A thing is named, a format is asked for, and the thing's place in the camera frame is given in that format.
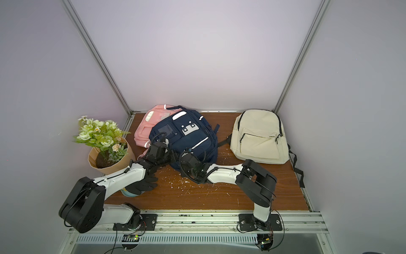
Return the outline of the navy blue backpack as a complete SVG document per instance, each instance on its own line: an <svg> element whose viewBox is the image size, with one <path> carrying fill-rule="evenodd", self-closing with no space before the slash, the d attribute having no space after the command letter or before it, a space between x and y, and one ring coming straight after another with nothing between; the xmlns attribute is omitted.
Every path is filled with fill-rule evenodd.
<svg viewBox="0 0 406 254"><path fill-rule="evenodd" d="M199 112L182 106L173 106L168 110L172 114L151 129L150 141L161 139L165 133L164 140L177 155L191 150L201 162L215 163L218 157L219 125L213 129Z"/></svg>

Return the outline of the cream canvas backpack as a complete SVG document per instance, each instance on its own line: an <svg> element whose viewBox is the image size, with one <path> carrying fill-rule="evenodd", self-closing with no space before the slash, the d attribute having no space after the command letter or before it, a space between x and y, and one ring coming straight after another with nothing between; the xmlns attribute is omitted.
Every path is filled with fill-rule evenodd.
<svg viewBox="0 0 406 254"><path fill-rule="evenodd" d="M232 133L218 146L226 144L239 160L282 165L292 159L294 172L301 176L299 186L305 187L304 172L296 167L297 156L291 151L283 123L276 113L258 109L244 111L235 119Z"/></svg>

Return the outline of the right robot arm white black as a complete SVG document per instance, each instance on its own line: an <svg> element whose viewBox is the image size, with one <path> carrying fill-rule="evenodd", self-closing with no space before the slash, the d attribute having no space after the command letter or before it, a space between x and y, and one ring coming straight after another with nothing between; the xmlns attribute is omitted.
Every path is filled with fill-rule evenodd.
<svg viewBox="0 0 406 254"><path fill-rule="evenodd" d="M231 184L238 186L254 203L253 217L258 222L268 221L277 178L252 160L232 166L203 163L192 152L179 157L181 173L196 184Z"/></svg>

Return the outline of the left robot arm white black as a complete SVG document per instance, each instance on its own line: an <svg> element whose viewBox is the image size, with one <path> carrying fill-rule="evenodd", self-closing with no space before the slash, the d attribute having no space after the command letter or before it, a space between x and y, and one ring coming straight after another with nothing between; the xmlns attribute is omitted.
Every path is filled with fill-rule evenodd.
<svg viewBox="0 0 406 254"><path fill-rule="evenodd" d="M155 173L176 160L176 153L167 144L157 141L137 161L110 175L77 181L59 210L64 225L86 233L95 226L113 224L113 229L136 230L141 225L141 212L130 203L106 204L116 192L125 189L139 196L157 187Z"/></svg>

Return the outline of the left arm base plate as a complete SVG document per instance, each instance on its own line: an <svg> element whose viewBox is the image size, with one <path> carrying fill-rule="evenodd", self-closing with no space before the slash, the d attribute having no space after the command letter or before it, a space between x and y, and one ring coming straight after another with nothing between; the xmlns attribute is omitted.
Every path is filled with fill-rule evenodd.
<svg viewBox="0 0 406 254"><path fill-rule="evenodd" d="M114 231L154 231L157 223L157 214L137 214L132 216L129 222L115 223Z"/></svg>

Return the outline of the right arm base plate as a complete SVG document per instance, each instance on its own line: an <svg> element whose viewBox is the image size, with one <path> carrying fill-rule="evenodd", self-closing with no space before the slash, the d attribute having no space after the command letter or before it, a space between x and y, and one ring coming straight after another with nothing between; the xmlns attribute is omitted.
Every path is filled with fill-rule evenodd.
<svg viewBox="0 0 406 254"><path fill-rule="evenodd" d="M282 221L278 214L270 214L268 220L263 222L254 217L253 214L239 214L239 230L240 231L282 231Z"/></svg>

